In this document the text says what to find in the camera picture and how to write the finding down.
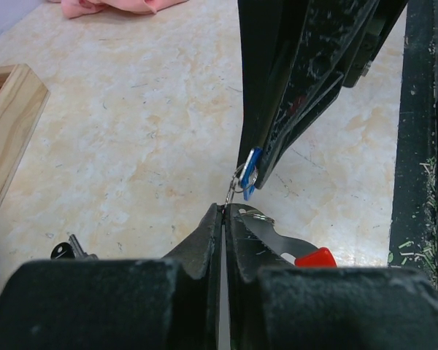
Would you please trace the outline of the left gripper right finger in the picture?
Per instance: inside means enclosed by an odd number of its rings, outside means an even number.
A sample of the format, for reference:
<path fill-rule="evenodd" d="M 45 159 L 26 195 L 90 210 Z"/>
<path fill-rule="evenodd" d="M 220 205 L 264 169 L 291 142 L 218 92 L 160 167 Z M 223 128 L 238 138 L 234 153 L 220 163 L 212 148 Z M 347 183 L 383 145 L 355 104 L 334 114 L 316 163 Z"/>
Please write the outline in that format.
<path fill-rule="evenodd" d="M 233 349 L 438 349 L 438 294 L 409 268 L 298 268 L 225 211 Z"/>

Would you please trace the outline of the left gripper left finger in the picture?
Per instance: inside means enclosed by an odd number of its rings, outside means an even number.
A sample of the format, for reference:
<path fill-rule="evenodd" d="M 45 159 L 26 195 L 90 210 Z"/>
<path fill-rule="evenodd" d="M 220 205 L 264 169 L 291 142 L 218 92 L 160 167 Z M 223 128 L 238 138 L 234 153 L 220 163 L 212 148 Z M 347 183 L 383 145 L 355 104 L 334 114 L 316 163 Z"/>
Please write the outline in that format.
<path fill-rule="evenodd" d="M 0 349 L 216 349 L 221 212 L 161 259 L 21 265 L 0 295 Z"/>

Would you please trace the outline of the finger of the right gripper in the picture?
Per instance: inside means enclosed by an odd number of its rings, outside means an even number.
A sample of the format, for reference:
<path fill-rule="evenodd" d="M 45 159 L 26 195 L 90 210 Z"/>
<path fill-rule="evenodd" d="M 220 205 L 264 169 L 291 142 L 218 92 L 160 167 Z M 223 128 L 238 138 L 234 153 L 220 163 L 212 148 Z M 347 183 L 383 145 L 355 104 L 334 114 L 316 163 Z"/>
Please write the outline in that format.
<path fill-rule="evenodd" d="M 273 171 L 283 153 L 308 128 L 304 118 L 289 128 L 282 144 L 270 136 L 283 99 L 308 1 L 239 1 L 242 51 L 243 124 L 237 164 L 253 148 L 262 150 L 259 171 Z"/>
<path fill-rule="evenodd" d="M 286 38 L 277 52 L 260 108 L 257 145 L 262 188 L 284 152 L 368 70 L 405 1 L 308 1 L 301 29 L 287 3 Z"/>

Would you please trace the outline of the blue tag key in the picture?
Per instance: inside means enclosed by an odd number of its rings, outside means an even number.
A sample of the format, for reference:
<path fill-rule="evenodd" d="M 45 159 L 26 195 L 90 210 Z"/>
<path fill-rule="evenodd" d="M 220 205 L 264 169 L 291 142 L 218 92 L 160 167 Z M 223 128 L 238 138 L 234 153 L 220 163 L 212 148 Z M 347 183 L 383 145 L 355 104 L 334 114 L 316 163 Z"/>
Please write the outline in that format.
<path fill-rule="evenodd" d="M 228 203 L 232 201 L 235 193 L 242 193 L 245 201 L 250 200 L 255 190 L 255 183 L 258 179 L 257 165 L 261 158 L 261 153 L 261 148 L 252 148 L 246 161 L 234 172 L 228 193 Z"/>

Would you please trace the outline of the pink cloth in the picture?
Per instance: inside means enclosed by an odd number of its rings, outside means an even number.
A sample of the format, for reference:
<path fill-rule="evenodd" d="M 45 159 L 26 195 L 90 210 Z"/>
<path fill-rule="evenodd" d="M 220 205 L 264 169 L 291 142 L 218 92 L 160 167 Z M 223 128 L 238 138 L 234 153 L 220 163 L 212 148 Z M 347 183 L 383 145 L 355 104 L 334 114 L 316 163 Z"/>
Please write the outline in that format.
<path fill-rule="evenodd" d="M 93 15 L 107 8 L 114 8 L 137 15 L 155 15 L 169 7 L 185 3 L 186 0 L 57 0 L 50 3 L 60 4 L 64 16 L 68 19 L 83 15 Z"/>

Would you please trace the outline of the wooden clothes rack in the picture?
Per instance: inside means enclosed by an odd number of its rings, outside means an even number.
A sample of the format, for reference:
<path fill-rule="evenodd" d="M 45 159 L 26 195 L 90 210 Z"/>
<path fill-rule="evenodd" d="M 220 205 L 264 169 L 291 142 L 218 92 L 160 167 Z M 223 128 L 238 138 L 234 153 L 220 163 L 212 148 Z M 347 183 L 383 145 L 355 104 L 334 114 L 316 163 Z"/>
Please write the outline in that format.
<path fill-rule="evenodd" d="M 30 66 L 0 66 L 0 206 L 49 96 Z"/>

